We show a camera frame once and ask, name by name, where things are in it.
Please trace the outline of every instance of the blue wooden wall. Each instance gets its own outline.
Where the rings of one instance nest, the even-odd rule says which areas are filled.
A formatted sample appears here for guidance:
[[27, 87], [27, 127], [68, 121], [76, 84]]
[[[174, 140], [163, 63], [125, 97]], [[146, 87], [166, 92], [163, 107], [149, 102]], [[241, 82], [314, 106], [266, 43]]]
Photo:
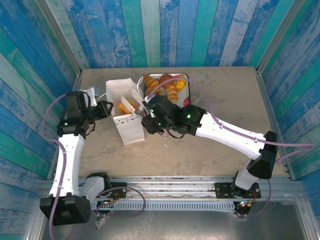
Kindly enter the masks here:
[[319, 13], [320, 0], [304, 2], [262, 76], [284, 141], [316, 144], [290, 157], [290, 162], [320, 218]]
[[[76, 74], [35, 0], [0, 0], [0, 240], [20, 240], [56, 146], [44, 140], [49, 104], [72, 90]], [[55, 129], [65, 103], [46, 124]]]
[[46, 0], [79, 66], [257, 66], [294, 0]]

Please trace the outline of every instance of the purple cable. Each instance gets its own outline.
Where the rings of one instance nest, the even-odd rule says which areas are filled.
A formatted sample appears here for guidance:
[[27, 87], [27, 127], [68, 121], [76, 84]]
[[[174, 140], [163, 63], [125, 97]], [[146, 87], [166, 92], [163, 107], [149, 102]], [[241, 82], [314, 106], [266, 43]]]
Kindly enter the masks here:
[[[137, 212], [136, 214], [132, 214], [132, 215], [114, 215], [114, 214], [111, 214], [111, 212], [105, 214], [104, 216], [105, 217], [119, 217], [119, 218], [126, 218], [126, 217], [136, 217], [136, 216], [139, 216], [140, 214], [142, 214], [146, 208], [146, 199], [145, 197], [142, 195], [142, 193], [140, 191], [138, 191], [137, 189], [134, 189], [133, 187], [130, 187], [130, 186], [117, 186], [117, 187], [113, 187], [113, 188], [110, 188], [110, 189], [107, 189], [107, 190], [104, 190], [102, 192], [99, 193], [99, 195], [101, 194], [105, 194], [105, 193], [108, 193], [108, 192], [111, 192], [113, 190], [118, 190], [118, 189], [130, 189], [130, 190], [133, 190], [135, 192], [137, 192], [141, 198], [143, 199], [143, 206], [142, 206], [142, 209]], [[96, 207], [96, 214], [99, 215], [99, 208], [101, 207], [101, 205], [97, 206]]]
[[[59, 179], [59, 184], [58, 184], [58, 190], [56, 191], [56, 196], [53, 202], [53, 206], [51, 209], [51, 213], [50, 213], [50, 218], [49, 218], [49, 234], [50, 234], [50, 238], [52, 240], [55, 240], [55, 236], [54, 236], [54, 230], [53, 230], [53, 221], [54, 221], [54, 215], [55, 215], [55, 211], [57, 208], [57, 204], [58, 204], [58, 200], [59, 200], [59, 196], [60, 196], [60, 192], [61, 192], [61, 186], [62, 186], [62, 182], [65, 176], [65, 171], [66, 171], [66, 166], [67, 166], [67, 153], [66, 153], [66, 149], [64, 147], [64, 145], [59, 142], [56, 139], [51, 139], [51, 138], [47, 138], [46, 136], [46, 119], [47, 116], [49, 114], [50, 109], [53, 107], [53, 105], [55, 105], [60, 99], [64, 98], [66, 96], [66, 94], [63, 94], [61, 96], [59, 96], [56, 100], [54, 100], [50, 106], [48, 107], [48, 109], [46, 110], [45, 114], [44, 114], [44, 118], [43, 118], [43, 122], [42, 122], [42, 132], [43, 132], [43, 137], [45, 140], [47, 140], [48, 142], [54, 142], [56, 144], [59, 145], [59, 147], [62, 150], [62, 154], [63, 154], [63, 165], [62, 165], [62, 171], [61, 171], [61, 176]], [[77, 225], [74, 225], [70, 235], [65, 239], [65, 240], [69, 240], [71, 238], [71, 236], [74, 234], [75, 230], [76, 230]]]
[[215, 116], [214, 111], [213, 111], [213, 109], [212, 109], [212, 107], [211, 107], [210, 101], [209, 101], [209, 99], [208, 99], [205, 91], [204, 91], [195, 81], [193, 81], [193, 80], [191, 80], [191, 79], [189, 79], [189, 78], [185, 78], [185, 77], [173, 77], [173, 78], [170, 78], [170, 79], [168, 79], [168, 80], [165, 80], [164, 82], [162, 82], [161, 84], [159, 84], [155, 89], [153, 89], [153, 91], [152, 91], [152, 92], [150, 93], [150, 95], [148, 96], [148, 99], [150, 99], [150, 98], [151, 98], [151, 95], [154, 94], [155, 91], [156, 91], [158, 88], [160, 88], [162, 85], [164, 85], [164, 84], [166, 84], [166, 83], [168, 83], [168, 82], [174, 81], [174, 80], [178, 80], [178, 79], [187, 80], [187, 81], [193, 83], [193, 84], [199, 89], [199, 91], [202, 93], [202, 95], [203, 95], [203, 97], [204, 97], [204, 99], [205, 99], [205, 101], [206, 101], [206, 104], [207, 104], [207, 106], [208, 106], [208, 108], [209, 108], [209, 113], [211, 114], [211, 116], [212, 116], [213, 120], [215, 121], [215, 123], [219, 125], [219, 127], [222, 126], [222, 128], [228, 130], [228, 131], [231, 132], [231, 133], [234, 133], [234, 134], [237, 134], [237, 135], [239, 135], [239, 136], [241, 136], [241, 137], [244, 137], [244, 138], [247, 138], [247, 139], [250, 139], [250, 140], [253, 140], [253, 141], [257, 141], [257, 142], [260, 142], [260, 143], [264, 143], [264, 144], [281, 146], [281, 147], [304, 147], [304, 148], [302, 148], [302, 149], [296, 150], [296, 151], [294, 151], [294, 152], [292, 152], [292, 153], [289, 153], [289, 154], [287, 154], [287, 155], [285, 155], [285, 156], [280, 157], [276, 162], [281, 161], [281, 160], [283, 160], [283, 159], [285, 159], [285, 158], [288, 158], [288, 157], [290, 157], [290, 156], [292, 156], [292, 155], [295, 155], [295, 154], [297, 154], [297, 153], [301, 153], [301, 152], [303, 152], [303, 151], [306, 151], [306, 150], [308, 150], [308, 149], [310, 149], [310, 148], [313, 148], [313, 147], [315, 146], [313, 143], [280, 143], [280, 142], [273, 142], [273, 141], [265, 141], [265, 140], [262, 140], [262, 139], [257, 139], [257, 138], [255, 138], [255, 137], [252, 137], [252, 136], [243, 134], [243, 133], [241, 133], [241, 132], [238, 132], [238, 131], [233, 130], [233, 129], [227, 127], [227, 126], [222, 125], [222, 123], [220, 123], [219, 120], [217, 119], [217, 117]]
[[269, 195], [268, 195], [268, 198], [267, 198], [265, 204], [263, 205], [263, 207], [262, 207], [259, 211], [257, 211], [257, 212], [254, 212], [254, 213], [252, 213], [252, 214], [246, 214], [246, 215], [240, 214], [240, 213], [238, 213], [236, 210], [234, 210], [234, 212], [235, 212], [239, 217], [245, 218], [245, 217], [256, 216], [256, 215], [258, 215], [259, 213], [261, 213], [261, 212], [268, 206], [268, 204], [269, 204], [269, 202], [270, 202], [272, 190], [271, 190], [271, 183], [270, 183], [269, 179], [267, 179], [267, 181], [268, 181], [268, 184], [269, 184]]

